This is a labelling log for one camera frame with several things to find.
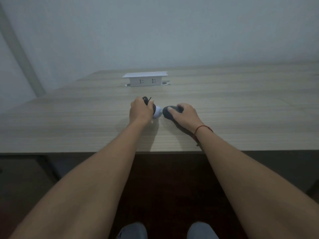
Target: vertical strip on wall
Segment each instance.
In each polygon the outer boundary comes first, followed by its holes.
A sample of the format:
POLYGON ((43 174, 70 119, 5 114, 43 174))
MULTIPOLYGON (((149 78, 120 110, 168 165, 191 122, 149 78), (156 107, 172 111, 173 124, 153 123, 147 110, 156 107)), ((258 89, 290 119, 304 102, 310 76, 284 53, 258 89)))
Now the vertical strip on wall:
POLYGON ((28 80, 31 88, 33 89, 35 95, 37 97, 43 96, 45 94, 45 90, 40 83, 37 75, 34 72, 34 69, 28 60, 26 53, 24 52, 17 36, 12 29, 10 22, 2 9, 2 5, 0 4, 0 31, 3 35, 4 40, 6 41, 9 49, 11 50, 14 58, 19 64, 23 74, 28 80))

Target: forearm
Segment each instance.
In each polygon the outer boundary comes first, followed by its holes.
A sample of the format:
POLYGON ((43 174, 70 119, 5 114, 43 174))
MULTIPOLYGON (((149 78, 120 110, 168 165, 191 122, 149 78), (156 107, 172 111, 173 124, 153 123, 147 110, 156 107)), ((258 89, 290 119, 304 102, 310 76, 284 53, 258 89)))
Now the forearm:
POLYGON ((110 144, 69 172, 12 238, 107 238, 143 127, 137 122, 128 125, 110 144))
POLYGON ((250 238, 318 237, 313 200, 209 129, 196 135, 250 238))

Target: black computer mouse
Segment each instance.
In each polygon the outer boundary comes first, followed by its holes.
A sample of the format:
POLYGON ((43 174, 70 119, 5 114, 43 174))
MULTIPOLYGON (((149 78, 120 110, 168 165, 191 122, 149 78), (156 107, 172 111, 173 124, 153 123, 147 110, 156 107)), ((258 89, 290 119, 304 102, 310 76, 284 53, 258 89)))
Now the black computer mouse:
POLYGON ((165 106, 163 108, 163 115, 165 118, 176 122, 175 119, 173 118, 172 114, 168 111, 168 107, 173 108, 174 110, 178 111, 179 113, 182 113, 184 111, 184 108, 182 108, 181 106, 165 106))
MULTIPOLYGON (((150 97, 150 98, 148 99, 146 96, 142 97, 142 99, 144 100, 144 103, 145 103, 146 105, 148 105, 148 102, 150 101, 151 98, 152 98, 152 97, 150 97)), ((153 115, 155 114, 155 111, 156 111, 156 105, 153 103, 153 115)))

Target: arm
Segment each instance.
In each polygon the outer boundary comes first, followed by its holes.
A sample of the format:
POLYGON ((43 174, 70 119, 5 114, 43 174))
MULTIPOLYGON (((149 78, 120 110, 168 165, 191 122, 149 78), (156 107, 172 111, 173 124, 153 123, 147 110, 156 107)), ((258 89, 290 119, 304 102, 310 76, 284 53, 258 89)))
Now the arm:
MULTIPOLYGON (((203 125, 195 109, 169 109, 192 133, 203 125)), ((249 238, 319 238, 319 205, 277 173, 206 127, 196 136, 249 238)))
POLYGON ((62 178, 12 234, 16 238, 107 238, 153 101, 131 103, 130 124, 62 178))

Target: red bracelet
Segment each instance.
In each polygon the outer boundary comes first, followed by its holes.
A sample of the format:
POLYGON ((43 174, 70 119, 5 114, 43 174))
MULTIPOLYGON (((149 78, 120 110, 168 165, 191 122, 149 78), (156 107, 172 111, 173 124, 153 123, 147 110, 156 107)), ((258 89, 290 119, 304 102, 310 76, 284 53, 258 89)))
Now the red bracelet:
POLYGON ((205 125, 201 125, 201 126, 199 126, 198 128, 196 128, 196 130, 195 130, 195 132, 194 132, 193 138, 194 138, 194 140, 195 140, 197 143, 199 143, 199 140, 197 139, 197 137, 196 137, 195 134, 196 134, 197 130, 198 130, 200 127, 202 127, 202 126, 207 127, 209 130, 211 130, 211 131, 213 132, 213 130, 212 130, 209 126, 205 126, 205 125))

